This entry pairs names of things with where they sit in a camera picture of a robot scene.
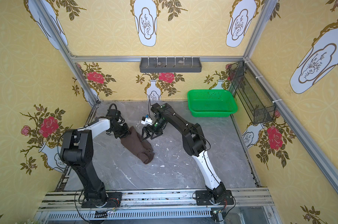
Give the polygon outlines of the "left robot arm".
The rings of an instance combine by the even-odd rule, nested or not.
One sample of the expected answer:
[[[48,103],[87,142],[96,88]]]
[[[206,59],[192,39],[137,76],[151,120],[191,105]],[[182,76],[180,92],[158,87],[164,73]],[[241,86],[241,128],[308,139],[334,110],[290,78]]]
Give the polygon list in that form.
[[[63,134],[59,157],[76,172],[83,185],[82,208],[117,208],[121,203],[122,194],[106,192],[92,163],[93,138],[103,132],[112,133],[120,139],[130,135],[128,125],[114,103],[109,106],[106,116],[99,117],[88,126],[70,129]]]

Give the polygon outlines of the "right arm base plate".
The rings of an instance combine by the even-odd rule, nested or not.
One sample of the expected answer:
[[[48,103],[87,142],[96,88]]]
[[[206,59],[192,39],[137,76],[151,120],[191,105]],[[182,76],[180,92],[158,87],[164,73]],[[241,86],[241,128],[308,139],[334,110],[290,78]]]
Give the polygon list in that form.
[[[209,190],[197,190],[195,192],[195,200],[197,205],[233,205],[234,197],[230,190],[222,192],[209,191]]]

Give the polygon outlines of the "dark brown long pants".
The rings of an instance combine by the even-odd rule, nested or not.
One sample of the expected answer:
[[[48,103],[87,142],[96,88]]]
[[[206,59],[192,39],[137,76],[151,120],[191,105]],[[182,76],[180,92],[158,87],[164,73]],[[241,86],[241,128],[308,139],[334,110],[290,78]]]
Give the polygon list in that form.
[[[129,132],[127,137],[120,139],[122,145],[144,164],[149,164],[155,155],[153,147],[147,140],[142,141],[142,136],[133,126],[130,127]]]

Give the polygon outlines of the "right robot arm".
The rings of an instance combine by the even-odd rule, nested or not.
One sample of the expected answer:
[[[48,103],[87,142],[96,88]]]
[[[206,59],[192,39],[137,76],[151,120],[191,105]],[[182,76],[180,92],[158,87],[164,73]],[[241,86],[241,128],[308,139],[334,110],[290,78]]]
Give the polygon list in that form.
[[[234,204],[232,194],[226,189],[210,162],[206,147],[209,142],[204,137],[201,126],[186,121],[168,103],[163,105],[155,103],[151,105],[150,111],[154,114],[155,120],[143,127],[141,140],[148,138],[153,140],[163,135],[163,130],[170,123],[182,135],[185,152],[196,161],[211,201],[214,204],[221,202],[227,205]]]

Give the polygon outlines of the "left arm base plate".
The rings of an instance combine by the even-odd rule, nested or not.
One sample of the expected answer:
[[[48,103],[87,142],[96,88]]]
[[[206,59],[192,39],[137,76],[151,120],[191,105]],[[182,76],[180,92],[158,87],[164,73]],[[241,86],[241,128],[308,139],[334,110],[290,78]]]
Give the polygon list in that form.
[[[95,198],[95,195],[84,196],[81,208],[117,208],[122,199],[121,192],[107,192],[104,196]]]

